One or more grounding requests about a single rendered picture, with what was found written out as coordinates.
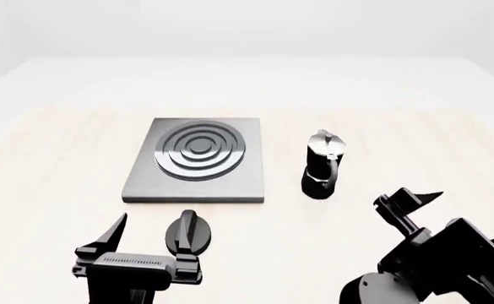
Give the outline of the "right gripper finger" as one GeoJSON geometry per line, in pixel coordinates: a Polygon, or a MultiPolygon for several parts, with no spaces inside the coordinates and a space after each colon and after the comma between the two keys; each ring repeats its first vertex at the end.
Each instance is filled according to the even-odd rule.
{"type": "Polygon", "coordinates": [[[378,197],[374,205],[376,206],[375,210],[383,220],[395,227],[403,236],[413,235],[419,230],[417,225],[408,217],[408,214],[414,211],[402,211],[393,204],[387,195],[378,197]]]}
{"type": "Polygon", "coordinates": [[[402,211],[416,211],[417,209],[429,204],[437,199],[443,192],[428,194],[414,194],[409,189],[402,187],[390,196],[393,204],[402,211]]]}

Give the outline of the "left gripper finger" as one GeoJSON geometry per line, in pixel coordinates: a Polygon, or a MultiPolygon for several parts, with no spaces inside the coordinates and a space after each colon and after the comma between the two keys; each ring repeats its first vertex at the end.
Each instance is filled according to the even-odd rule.
{"type": "Polygon", "coordinates": [[[115,252],[118,248],[122,233],[127,224],[128,215],[122,214],[119,219],[95,242],[77,247],[74,251],[78,258],[98,258],[106,252],[115,252]]]}
{"type": "Polygon", "coordinates": [[[178,225],[176,245],[175,280],[201,280],[201,270],[197,255],[193,254],[192,244],[197,217],[181,217],[178,225]]]}

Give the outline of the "black oval stove knob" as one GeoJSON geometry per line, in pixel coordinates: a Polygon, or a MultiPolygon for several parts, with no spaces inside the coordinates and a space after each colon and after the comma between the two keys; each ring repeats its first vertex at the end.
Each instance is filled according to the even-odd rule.
{"type": "Polygon", "coordinates": [[[166,247],[177,254],[201,255],[211,242],[209,223],[192,209],[184,209],[166,230],[166,247]]]}

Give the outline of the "grey square stove plate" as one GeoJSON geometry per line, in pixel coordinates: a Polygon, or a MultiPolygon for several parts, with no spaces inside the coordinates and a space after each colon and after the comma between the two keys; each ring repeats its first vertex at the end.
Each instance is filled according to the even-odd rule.
{"type": "Polygon", "coordinates": [[[261,203],[259,118],[155,118],[122,190],[126,203],[261,203]]]}

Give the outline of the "black moka pot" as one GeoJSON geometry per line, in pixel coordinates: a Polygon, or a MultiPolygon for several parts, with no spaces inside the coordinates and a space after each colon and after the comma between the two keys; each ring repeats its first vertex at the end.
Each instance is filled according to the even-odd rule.
{"type": "Polygon", "coordinates": [[[313,199],[334,194],[346,143],[337,135],[319,130],[307,143],[307,166],[301,178],[301,190],[313,199]]]}

